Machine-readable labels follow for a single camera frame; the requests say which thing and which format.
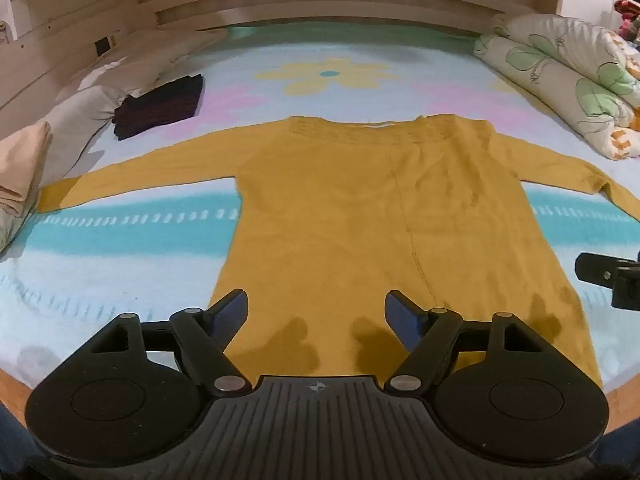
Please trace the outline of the mustard yellow knit sweater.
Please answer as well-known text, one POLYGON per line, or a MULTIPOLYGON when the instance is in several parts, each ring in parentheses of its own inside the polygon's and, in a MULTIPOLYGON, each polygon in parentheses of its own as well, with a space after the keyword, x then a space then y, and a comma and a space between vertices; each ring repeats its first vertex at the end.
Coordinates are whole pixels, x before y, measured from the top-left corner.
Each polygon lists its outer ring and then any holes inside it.
POLYGON ((247 376, 386 376, 400 348, 383 304, 485 321, 510 311, 599 377, 580 301, 527 182, 639 202, 596 166, 454 115, 384 125, 292 117, 199 136, 45 188, 42 212, 145 188, 233 178, 242 207, 215 296, 240 288, 231 344, 247 376))

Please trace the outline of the floral bed sheet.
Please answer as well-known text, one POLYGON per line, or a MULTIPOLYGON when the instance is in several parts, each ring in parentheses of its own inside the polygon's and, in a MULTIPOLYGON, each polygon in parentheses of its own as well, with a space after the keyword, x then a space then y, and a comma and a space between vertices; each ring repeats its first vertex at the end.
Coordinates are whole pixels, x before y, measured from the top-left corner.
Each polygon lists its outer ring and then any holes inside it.
MULTIPOLYGON (((470 36, 400 25, 233 27, 170 72, 203 76, 198 114, 122 142, 104 128, 76 169, 292 115, 374 122, 458 113, 599 161, 541 102, 480 62, 473 44, 470 36)), ((3 370, 34 386, 119 313, 163 321, 204 306, 247 211, 234 181, 221 179, 35 214, 1 259, 3 370)))

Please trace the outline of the floral rolled duvet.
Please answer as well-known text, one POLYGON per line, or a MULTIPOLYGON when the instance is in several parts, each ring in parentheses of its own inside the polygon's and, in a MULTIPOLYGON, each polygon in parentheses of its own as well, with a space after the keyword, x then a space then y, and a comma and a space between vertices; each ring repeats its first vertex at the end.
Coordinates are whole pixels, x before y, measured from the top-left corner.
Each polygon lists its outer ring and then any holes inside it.
POLYGON ((497 14, 474 55, 553 110, 596 152, 639 156, 639 51, 602 26, 497 14))

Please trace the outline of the dark folded striped garment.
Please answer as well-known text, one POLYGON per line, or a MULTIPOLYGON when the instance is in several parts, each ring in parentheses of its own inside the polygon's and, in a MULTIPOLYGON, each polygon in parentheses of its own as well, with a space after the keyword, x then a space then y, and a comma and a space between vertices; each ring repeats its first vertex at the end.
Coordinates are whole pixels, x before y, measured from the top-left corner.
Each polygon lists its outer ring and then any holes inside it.
POLYGON ((126 96, 114 111, 112 124, 119 141, 146 130, 192 118, 204 88, 201 74, 184 76, 135 98, 126 96))

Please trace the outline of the grey white pillow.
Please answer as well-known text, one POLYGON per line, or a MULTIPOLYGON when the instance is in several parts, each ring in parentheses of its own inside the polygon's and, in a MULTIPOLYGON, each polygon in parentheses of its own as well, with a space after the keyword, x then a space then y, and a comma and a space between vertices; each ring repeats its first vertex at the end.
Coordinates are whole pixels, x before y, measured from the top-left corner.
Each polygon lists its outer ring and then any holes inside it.
POLYGON ((126 96, 141 96, 163 73, 183 58, 227 36, 185 30, 140 30, 126 38, 93 66, 73 76, 56 104, 37 122, 51 127, 51 142, 39 182, 29 193, 27 207, 14 217, 1 209, 1 246, 12 243, 35 208, 40 188, 63 179, 75 166, 96 133, 114 117, 126 96))

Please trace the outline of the beige folded cloth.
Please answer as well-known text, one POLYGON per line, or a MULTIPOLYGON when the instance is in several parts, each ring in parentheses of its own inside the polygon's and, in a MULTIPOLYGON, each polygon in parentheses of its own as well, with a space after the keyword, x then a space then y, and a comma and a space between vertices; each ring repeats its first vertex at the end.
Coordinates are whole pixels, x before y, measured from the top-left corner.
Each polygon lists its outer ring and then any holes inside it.
POLYGON ((1 209, 19 217, 39 182, 51 142, 51 127, 37 122, 1 140, 1 209))

